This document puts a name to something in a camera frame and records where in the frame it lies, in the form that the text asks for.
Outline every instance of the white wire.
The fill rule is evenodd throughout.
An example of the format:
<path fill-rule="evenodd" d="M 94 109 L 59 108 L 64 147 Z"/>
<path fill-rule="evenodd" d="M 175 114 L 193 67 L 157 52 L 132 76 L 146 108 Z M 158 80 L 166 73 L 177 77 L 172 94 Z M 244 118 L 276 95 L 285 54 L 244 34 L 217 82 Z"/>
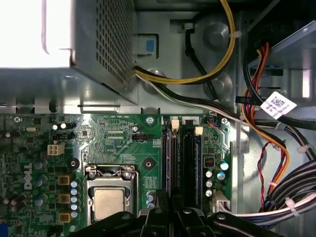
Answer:
<path fill-rule="evenodd" d="M 229 114 L 217 109 L 217 108 L 214 108 L 214 107 L 211 107 L 211 106 L 207 106 L 207 105 L 199 105 L 199 104 L 194 104 L 194 103 L 189 103 L 189 102 L 184 102 L 184 101 L 181 101 L 181 100 L 177 100 L 177 99 L 174 99 L 174 98 L 170 98 L 169 96 L 167 96 L 166 94 L 164 94 L 161 90 L 159 90 L 159 88 L 157 88 L 154 84 L 152 84 L 150 81 L 142 78 L 140 75 L 136 74 L 136 76 L 144 81 L 145 83 L 147 83 L 148 85 L 150 85 L 151 87 L 153 87 L 160 95 L 162 95 L 164 98 L 166 98 L 167 100 L 169 101 L 172 101 L 174 103 L 178 103 L 178 104 L 181 104 L 181 105 L 185 105 L 185 106 L 189 106 L 189 107 L 198 107 L 198 108 L 203 108 L 203 109 L 207 109 L 207 110 L 210 110 L 212 112 L 215 112 L 215 113 L 218 113 L 222 116 L 225 116 L 226 118 L 228 119 L 231 119 L 231 120 L 234 120 L 236 122 L 239 122 L 239 123 L 242 123 L 242 124 L 245 124 L 245 125 L 248 125 L 246 122 L 238 119 L 238 118 L 234 118 L 232 116 L 230 116 Z"/>
<path fill-rule="evenodd" d="M 296 203 L 294 205 L 294 207 L 295 208 L 300 207 L 301 205 L 304 205 L 304 204 L 312 201 L 314 198 L 316 198 L 316 193 L 313 193 L 313 194 L 307 196 L 306 198 L 302 199 L 301 201 Z M 223 212 L 227 212 L 227 213 L 232 214 L 232 215 L 237 216 L 237 217 L 262 217 L 262 216 L 269 216 L 269 215 L 273 215 L 273 214 L 279 214 L 279 213 L 291 210 L 289 207 L 286 207 L 286 208 L 283 208 L 283 209 L 280 209 L 280 210 L 276 210 L 276 211 L 237 214 L 237 213 L 232 213 L 229 210 L 227 210 L 222 203 L 219 203 L 219 206 L 220 206 L 220 208 L 222 209 Z"/>

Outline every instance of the ram slot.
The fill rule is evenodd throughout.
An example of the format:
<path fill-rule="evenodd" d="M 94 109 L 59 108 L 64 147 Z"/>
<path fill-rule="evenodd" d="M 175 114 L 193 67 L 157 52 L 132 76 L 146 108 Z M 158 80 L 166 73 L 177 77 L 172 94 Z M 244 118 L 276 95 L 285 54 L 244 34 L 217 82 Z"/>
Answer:
<path fill-rule="evenodd" d="M 182 144 L 182 198 L 186 207 L 196 207 L 196 143 L 194 130 L 187 129 Z"/>
<path fill-rule="evenodd" d="M 162 145 L 161 145 L 161 154 L 162 154 L 162 170 L 161 170 L 161 176 L 162 176 L 162 189 L 168 190 L 168 133 L 163 132 L 162 133 Z"/>
<path fill-rule="evenodd" d="M 178 161 L 178 136 L 175 132 L 170 132 L 168 137 L 168 172 L 169 172 L 169 196 L 175 188 L 179 186 L 179 161 Z"/>
<path fill-rule="evenodd" d="M 201 209 L 202 205 L 202 177 L 203 177 L 203 165 L 202 165 L 202 137 L 196 137 L 196 204 L 197 208 Z"/>

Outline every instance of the white connector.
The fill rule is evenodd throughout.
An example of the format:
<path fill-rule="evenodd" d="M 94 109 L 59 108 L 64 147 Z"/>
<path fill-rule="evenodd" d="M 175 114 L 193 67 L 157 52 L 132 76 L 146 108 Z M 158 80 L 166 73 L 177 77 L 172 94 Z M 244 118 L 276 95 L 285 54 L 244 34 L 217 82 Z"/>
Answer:
<path fill-rule="evenodd" d="M 171 120 L 171 130 L 173 132 L 177 132 L 179 131 L 179 126 L 180 126 L 180 122 L 179 120 Z"/>
<path fill-rule="evenodd" d="M 47 154 L 49 156 L 59 156 L 65 153 L 65 143 L 52 144 L 47 146 Z"/>
<path fill-rule="evenodd" d="M 229 201 L 222 192 L 216 191 L 212 198 L 212 212 L 222 211 L 220 204 L 228 209 L 231 209 L 231 201 Z"/>

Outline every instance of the motherboard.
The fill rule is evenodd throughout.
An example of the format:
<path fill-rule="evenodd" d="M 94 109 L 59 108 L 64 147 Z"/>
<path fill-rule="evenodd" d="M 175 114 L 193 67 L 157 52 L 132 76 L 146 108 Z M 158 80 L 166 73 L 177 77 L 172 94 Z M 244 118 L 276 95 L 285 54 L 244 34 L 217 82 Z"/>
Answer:
<path fill-rule="evenodd" d="M 1 115 L 0 131 L 0 237 L 66 237 L 155 207 L 158 189 L 206 214 L 230 198 L 225 118 Z"/>

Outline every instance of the green circuit board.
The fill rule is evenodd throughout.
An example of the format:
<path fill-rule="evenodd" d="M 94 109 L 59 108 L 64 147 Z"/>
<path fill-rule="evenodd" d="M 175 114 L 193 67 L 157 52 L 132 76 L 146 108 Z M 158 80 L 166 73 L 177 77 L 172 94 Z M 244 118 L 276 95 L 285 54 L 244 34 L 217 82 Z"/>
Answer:
<path fill-rule="evenodd" d="M 216 171 L 219 159 L 230 159 L 229 126 L 210 127 L 205 117 L 195 116 L 197 125 L 203 126 L 201 183 L 207 180 L 202 177 L 203 172 Z M 9 236 L 49 237 L 59 231 L 68 236 L 84 228 L 84 167 L 88 164 L 134 165 L 139 173 L 139 206 L 134 213 L 147 207 L 148 192 L 162 188 L 165 151 L 161 144 L 161 120 L 161 115 L 0 115 L 0 197 L 25 195 L 24 206 L 17 211 L 10 204 L 0 205 L 0 220 L 8 224 Z M 55 130 L 54 126 L 62 123 L 72 127 Z M 48 154 L 48 145 L 61 145 L 64 150 L 52 156 Z M 213 158 L 214 164 L 206 167 L 205 158 Z M 72 166 L 74 159 L 80 162 L 76 169 Z M 69 183 L 60 185 L 59 180 L 65 178 Z M 230 196 L 229 178 L 211 179 L 213 189 Z M 72 203 L 59 200 L 60 195 L 69 195 L 72 181 L 76 181 L 78 190 L 74 218 L 70 218 Z M 200 189 L 203 195 L 205 187 Z M 60 213 L 65 213 L 69 221 L 61 222 Z"/>

